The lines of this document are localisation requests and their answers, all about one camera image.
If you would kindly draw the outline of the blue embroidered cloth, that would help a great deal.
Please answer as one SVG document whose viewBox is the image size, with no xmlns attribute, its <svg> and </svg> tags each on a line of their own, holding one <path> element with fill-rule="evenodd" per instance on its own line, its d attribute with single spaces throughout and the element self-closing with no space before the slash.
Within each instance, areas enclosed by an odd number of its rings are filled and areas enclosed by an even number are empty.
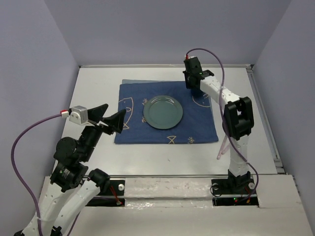
<svg viewBox="0 0 315 236">
<path fill-rule="evenodd" d="M 126 110 L 116 144 L 205 144 L 218 142 L 211 99 L 180 81 L 123 80 L 118 109 Z"/>
</svg>

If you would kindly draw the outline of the teal ceramic plate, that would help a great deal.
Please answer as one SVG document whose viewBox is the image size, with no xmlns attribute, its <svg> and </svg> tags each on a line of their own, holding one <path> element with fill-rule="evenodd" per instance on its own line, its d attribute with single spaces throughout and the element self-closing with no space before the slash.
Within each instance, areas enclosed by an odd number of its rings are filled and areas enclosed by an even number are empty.
<svg viewBox="0 0 315 236">
<path fill-rule="evenodd" d="M 175 98 L 160 95 L 150 99 L 143 108 L 147 124 L 155 129 L 167 130 L 178 125 L 183 118 L 183 107 Z"/>
</svg>

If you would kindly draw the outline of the dark blue mug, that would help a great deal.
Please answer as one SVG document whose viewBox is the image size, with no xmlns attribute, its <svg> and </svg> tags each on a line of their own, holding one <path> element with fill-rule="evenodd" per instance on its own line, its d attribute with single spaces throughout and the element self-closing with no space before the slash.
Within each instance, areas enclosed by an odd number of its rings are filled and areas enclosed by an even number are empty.
<svg viewBox="0 0 315 236">
<path fill-rule="evenodd" d="M 194 88 L 191 90 L 191 94 L 194 98 L 199 98 L 199 97 L 202 97 L 204 95 L 204 92 L 199 90 L 199 89 Z"/>
</svg>

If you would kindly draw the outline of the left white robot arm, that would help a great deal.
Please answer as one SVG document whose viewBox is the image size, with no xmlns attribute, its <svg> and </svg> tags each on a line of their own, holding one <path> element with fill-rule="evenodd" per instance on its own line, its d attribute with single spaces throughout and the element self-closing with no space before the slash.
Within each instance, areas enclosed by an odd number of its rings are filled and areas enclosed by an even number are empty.
<svg viewBox="0 0 315 236">
<path fill-rule="evenodd" d="M 30 194 L 35 215 L 30 223 L 15 233 L 17 236 L 62 236 L 70 233 L 81 210 L 97 196 L 108 191 L 110 176 L 100 169 L 88 171 L 84 165 L 88 162 L 102 134 L 121 133 L 126 110 L 104 117 L 108 104 L 87 109 L 75 106 L 62 110 L 40 120 L 25 129 L 14 141 L 11 148 L 11 164 L 19 181 Z M 69 119 L 84 129 L 78 139 L 64 137 L 56 145 L 53 158 L 57 161 L 47 191 L 39 202 L 22 178 L 15 163 L 15 148 L 18 141 L 29 130 L 54 118 Z"/>
</svg>

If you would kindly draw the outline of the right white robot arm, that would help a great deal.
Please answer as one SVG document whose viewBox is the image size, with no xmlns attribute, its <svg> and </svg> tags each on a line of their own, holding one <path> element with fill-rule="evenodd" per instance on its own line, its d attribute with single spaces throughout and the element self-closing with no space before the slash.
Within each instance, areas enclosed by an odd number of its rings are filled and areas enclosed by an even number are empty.
<svg viewBox="0 0 315 236">
<path fill-rule="evenodd" d="M 212 180 L 211 193 L 217 198 L 222 195 L 250 195 L 254 192 L 250 190 L 253 179 L 247 159 L 249 135 L 254 126 L 251 99 L 227 89 L 213 72 L 202 69 L 197 57 L 186 56 L 184 65 L 186 87 L 204 92 L 219 105 L 224 140 L 230 143 L 228 177 Z"/>
</svg>

